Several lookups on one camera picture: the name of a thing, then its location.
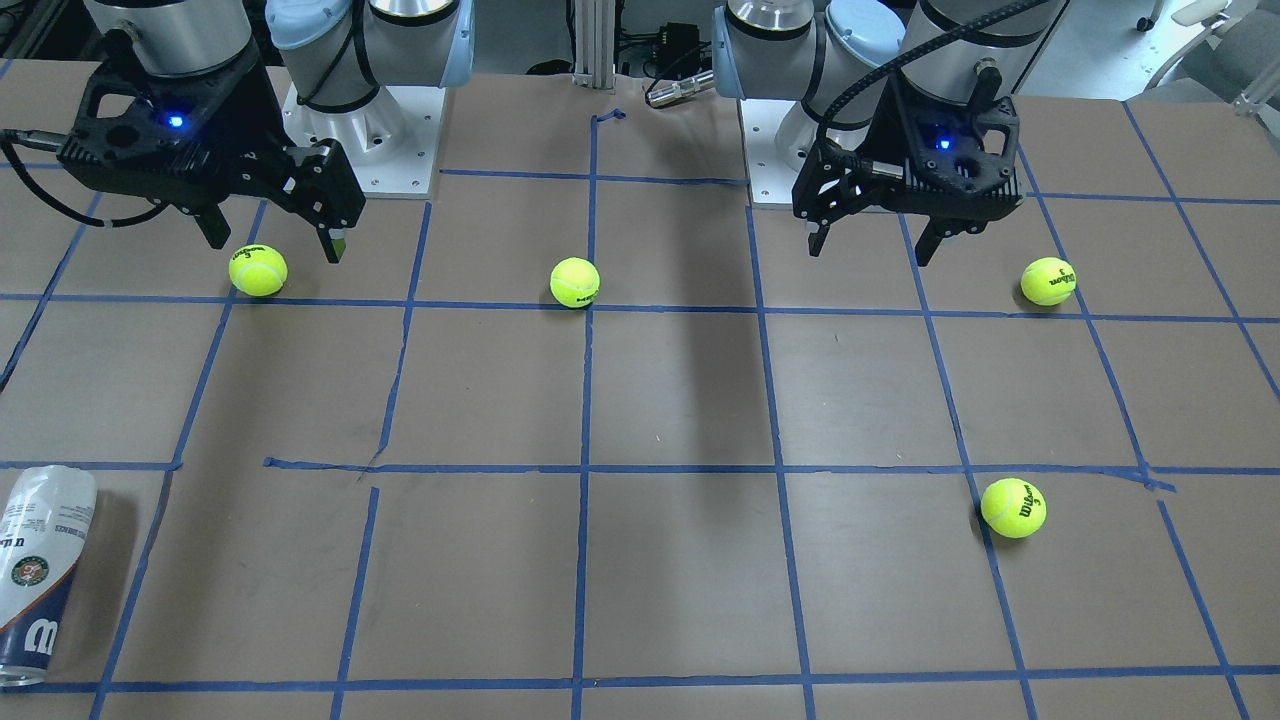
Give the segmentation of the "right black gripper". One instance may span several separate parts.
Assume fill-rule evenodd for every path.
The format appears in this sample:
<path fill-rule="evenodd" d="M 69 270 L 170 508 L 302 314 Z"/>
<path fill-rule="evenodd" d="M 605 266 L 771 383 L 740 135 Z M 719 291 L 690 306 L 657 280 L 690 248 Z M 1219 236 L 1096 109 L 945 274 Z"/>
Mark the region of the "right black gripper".
<path fill-rule="evenodd" d="M 133 42 L 108 44 L 58 160 L 82 184 L 168 202 L 195 214 L 211 249 L 230 225 L 218 205 L 233 193 L 268 197 L 285 183 L 289 211 L 317 233 L 325 259 L 346 254 L 366 197 L 337 140 L 296 146 L 259 47 L 244 44 L 192 74 L 146 70 Z"/>

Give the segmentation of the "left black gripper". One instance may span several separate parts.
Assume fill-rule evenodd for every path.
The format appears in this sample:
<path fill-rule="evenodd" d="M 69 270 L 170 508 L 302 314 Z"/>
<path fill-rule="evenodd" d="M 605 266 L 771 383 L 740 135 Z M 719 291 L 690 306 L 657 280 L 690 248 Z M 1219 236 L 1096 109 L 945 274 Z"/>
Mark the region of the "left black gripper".
<path fill-rule="evenodd" d="M 819 258 L 829 225 L 867 208 L 929 217 L 915 242 L 919 268 L 963 225 L 1004 219 L 1023 201 L 1015 168 L 1020 119 L 1000 97 L 1000 70 L 969 70 L 957 101 L 919 90 L 895 70 L 852 150 L 817 138 L 792 188 L 794 215 L 808 222 L 808 252 Z"/>

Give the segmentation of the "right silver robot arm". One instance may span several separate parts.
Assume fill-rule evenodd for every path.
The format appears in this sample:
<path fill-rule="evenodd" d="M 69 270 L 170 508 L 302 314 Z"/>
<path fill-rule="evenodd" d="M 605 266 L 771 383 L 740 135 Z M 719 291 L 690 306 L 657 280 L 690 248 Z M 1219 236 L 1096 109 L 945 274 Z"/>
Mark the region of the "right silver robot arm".
<path fill-rule="evenodd" d="M 471 1 L 270 1 L 280 101 L 239 1 L 90 1 L 106 61 L 52 141 L 83 186 L 192 217 L 212 249 L 230 196 L 305 219 L 338 263 L 367 192 L 430 184 L 428 95 L 474 68 Z"/>

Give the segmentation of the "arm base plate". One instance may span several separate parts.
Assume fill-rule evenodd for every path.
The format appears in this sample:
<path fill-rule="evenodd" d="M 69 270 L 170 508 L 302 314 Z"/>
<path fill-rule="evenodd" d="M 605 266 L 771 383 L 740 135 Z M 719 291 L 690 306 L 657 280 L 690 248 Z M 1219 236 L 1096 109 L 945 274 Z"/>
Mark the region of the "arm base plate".
<path fill-rule="evenodd" d="M 435 179 L 448 91 L 390 86 L 365 106 L 326 114 L 297 102 L 292 85 L 283 124 L 300 145 L 338 141 L 364 193 L 380 199 L 429 199 Z"/>
<path fill-rule="evenodd" d="M 739 114 L 753 204 L 788 211 L 817 123 L 792 100 L 744 99 Z"/>

